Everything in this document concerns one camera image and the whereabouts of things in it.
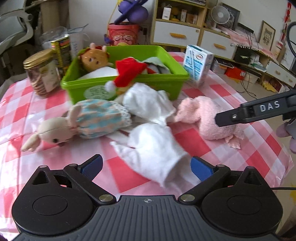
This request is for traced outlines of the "cream bunny doll blue dress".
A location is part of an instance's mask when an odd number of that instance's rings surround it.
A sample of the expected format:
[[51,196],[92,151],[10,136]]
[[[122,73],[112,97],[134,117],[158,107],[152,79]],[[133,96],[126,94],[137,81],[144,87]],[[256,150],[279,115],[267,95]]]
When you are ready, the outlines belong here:
[[43,121],[37,132],[23,144],[21,151],[34,151],[41,142],[62,146],[74,136],[98,138],[131,124],[132,117],[121,104],[102,99],[87,99],[74,104],[66,116]]

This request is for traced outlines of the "white cloth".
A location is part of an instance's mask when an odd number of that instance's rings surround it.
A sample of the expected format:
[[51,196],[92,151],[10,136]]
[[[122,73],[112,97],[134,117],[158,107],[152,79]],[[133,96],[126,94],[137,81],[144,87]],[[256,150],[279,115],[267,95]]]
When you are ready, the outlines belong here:
[[124,94],[122,104],[137,120],[144,120],[128,137],[118,133],[110,143],[129,168],[162,187],[178,178],[199,184],[190,168],[190,155],[167,125],[167,119],[173,117],[176,109],[166,92],[135,83]]

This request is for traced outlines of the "pink plush toy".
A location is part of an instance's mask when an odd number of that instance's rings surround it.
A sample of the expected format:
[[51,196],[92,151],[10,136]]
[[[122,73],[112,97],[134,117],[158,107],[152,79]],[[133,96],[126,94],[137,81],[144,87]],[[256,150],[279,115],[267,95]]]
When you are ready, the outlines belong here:
[[216,114],[224,109],[205,96],[185,98],[178,105],[175,122],[196,124],[199,134],[205,140],[224,140],[234,149],[240,149],[240,141],[245,138],[238,125],[219,127],[215,122]]

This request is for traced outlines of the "red santa hat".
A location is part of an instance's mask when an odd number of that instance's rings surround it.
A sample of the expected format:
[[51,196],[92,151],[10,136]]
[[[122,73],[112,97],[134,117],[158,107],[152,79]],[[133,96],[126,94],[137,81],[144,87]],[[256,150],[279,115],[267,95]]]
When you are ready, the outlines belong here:
[[118,75],[114,80],[104,85],[107,92],[114,92],[118,88],[128,87],[133,80],[147,69],[147,63],[140,62],[133,57],[128,57],[115,62]]

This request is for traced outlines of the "red white checkered tablecloth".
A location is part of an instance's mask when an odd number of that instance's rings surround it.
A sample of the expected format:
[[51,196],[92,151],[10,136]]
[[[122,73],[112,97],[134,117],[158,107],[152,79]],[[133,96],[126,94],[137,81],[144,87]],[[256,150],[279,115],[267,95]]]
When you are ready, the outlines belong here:
[[[63,147],[43,144],[34,152],[22,152],[21,146],[43,120],[61,116],[71,105],[65,90],[59,89],[48,98],[39,98],[24,79],[13,84],[1,100],[1,234],[12,240],[18,233],[11,207],[25,183],[37,167],[47,165],[62,169],[70,163],[81,163],[100,154],[103,169],[95,183],[115,196],[180,195],[191,188],[181,180],[176,186],[162,188],[122,161],[106,137],[93,140],[76,139]],[[255,166],[273,187],[294,186],[290,175],[295,171],[295,155],[290,154],[286,138],[277,138],[274,130],[281,117],[242,126],[245,139],[240,149],[229,147],[223,140],[208,141],[200,137],[197,127],[172,123],[171,132],[191,156],[199,156],[213,165],[225,164],[233,170]]]

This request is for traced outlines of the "framed picture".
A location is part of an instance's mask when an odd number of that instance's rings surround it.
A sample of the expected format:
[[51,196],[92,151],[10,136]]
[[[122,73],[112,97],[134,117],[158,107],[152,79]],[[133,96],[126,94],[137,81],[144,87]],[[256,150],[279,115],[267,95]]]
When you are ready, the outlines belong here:
[[273,28],[267,22],[262,21],[261,32],[260,32],[260,37],[259,37],[259,44],[263,48],[265,48],[267,50],[271,50],[275,33],[276,33],[275,28]]

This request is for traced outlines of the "low white drawer cabinet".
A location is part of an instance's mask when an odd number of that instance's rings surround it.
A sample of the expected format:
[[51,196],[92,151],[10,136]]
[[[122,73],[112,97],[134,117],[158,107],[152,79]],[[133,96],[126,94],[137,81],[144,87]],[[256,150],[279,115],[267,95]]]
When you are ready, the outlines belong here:
[[200,47],[224,59],[233,59],[237,47],[225,34],[203,28]]

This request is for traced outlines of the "green plastic cookie box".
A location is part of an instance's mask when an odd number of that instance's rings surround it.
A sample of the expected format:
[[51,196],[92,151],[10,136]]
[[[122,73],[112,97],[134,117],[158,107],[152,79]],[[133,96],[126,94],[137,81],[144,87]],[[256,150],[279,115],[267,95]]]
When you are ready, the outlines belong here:
[[[177,99],[184,82],[189,78],[183,68],[185,54],[182,52],[168,53],[157,45],[108,46],[107,52],[109,62],[113,64],[127,57],[133,57],[139,61],[149,57],[158,57],[169,68],[170,74],[142,74],[134,80],[145,83],[155,90],[165,90],[170,100]],[[113,76],[83,79],[82,76],[85,74],[80,60],[75,58],[61,80],[61,87],[67,91],[73,104],[85,99],[112,100],[116,98],[114,93],[109,93],[104,88],[107,81],[114,79]]]

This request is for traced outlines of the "blue white milk carton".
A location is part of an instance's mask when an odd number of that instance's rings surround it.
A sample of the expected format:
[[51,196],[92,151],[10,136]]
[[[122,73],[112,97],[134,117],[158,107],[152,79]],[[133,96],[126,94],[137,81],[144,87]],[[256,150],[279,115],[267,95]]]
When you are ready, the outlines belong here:
[[189,74],[189,81],[200,87],[211,68],[214,54],[196,45],[188,45],[185,51],[183,67]]

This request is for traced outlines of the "small white desk fan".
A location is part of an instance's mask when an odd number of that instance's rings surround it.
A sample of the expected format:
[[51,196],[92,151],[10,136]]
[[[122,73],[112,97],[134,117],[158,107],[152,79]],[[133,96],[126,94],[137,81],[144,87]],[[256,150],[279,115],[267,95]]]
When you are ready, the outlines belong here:
[[230,13],[223,6],[215,6],[211,9],[211,17],[215,23],[223,25],[229,21]]

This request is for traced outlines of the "glass jar gold lid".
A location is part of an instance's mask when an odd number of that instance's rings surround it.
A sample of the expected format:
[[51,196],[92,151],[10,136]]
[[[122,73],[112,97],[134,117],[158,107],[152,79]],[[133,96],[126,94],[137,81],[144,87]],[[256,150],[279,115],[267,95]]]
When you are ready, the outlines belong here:
[[47,97],[60,84],[60,75],[54,59],[54,50],[39,51],[23,61],[34,92],[39,97]]

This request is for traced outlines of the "orange faced plush doll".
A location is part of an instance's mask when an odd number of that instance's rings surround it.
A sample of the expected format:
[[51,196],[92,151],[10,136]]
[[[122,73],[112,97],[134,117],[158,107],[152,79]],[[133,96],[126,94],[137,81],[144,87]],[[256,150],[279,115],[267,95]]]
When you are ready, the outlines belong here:
[[107,46],[99,46],[95,43],[90,43],[89,47],[77,56],[82,67],[88,73],[102,67],[112,67],[113,64],[109,62],[109,57]]

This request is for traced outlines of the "black yellow tin can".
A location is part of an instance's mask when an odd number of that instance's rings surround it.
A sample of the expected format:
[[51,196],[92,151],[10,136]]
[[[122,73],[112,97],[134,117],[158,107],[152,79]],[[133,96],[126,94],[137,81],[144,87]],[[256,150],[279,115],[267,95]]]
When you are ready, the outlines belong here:
[[62,78],[71,64],[71,46],[69,35],[65,34],[56,40],[52,40],[51,47],[54,50],[54,58],[56,60],[60,77]]

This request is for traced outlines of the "wooden cabinet white drawers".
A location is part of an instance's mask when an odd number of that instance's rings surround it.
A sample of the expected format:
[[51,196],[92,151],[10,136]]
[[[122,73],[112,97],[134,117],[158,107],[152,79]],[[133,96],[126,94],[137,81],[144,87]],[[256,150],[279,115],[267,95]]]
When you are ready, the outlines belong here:
[[151,44],[181,50],[200,45],[207,12],[206,1],[154,1]]

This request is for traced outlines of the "white plastic shopping bag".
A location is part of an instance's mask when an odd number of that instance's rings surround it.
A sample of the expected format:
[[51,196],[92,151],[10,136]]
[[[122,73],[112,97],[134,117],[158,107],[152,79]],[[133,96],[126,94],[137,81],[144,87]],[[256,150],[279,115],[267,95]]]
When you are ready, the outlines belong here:
[[75,58],[80,50],[84,48],[84,42],[89,43],[89,36],[84,33],[84,29],[88,24],[83,27],[77,27],[73,29],[67,29],[63,26],[58,26],[47,32],[43,33],[40,37],[40,42],[43,49],[49,49],[51,47],[51,41],[58,40],[66,35],[70,39],[71,57]]

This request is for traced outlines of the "red snack bucket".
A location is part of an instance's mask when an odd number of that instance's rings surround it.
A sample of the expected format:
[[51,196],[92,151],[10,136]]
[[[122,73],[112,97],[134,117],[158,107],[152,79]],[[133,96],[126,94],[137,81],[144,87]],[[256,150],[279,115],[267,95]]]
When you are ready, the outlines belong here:
[[110,23],[104,41],[110,46],[136,45],[138,43],[139,25],[122,22],[119,25]]

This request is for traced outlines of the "grey white office chair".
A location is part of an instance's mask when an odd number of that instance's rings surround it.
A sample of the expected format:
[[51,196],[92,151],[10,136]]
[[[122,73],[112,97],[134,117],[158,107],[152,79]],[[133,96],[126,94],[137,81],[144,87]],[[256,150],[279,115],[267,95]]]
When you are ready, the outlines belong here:
[[24,0],[1,1],[1,55],[33,36],[32,15],[25,10]]

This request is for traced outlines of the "purple balance ball toy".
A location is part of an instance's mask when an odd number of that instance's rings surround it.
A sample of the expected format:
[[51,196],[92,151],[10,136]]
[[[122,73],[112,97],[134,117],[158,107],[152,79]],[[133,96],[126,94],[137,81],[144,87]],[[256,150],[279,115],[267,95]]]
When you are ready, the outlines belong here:
[[125,20],[137,25],[145,22],[149,17],[148,10],[143,6],[146,2],[147,0],[120,1],[117,9],[121,15],[114,21],[114,24],[119,25]]

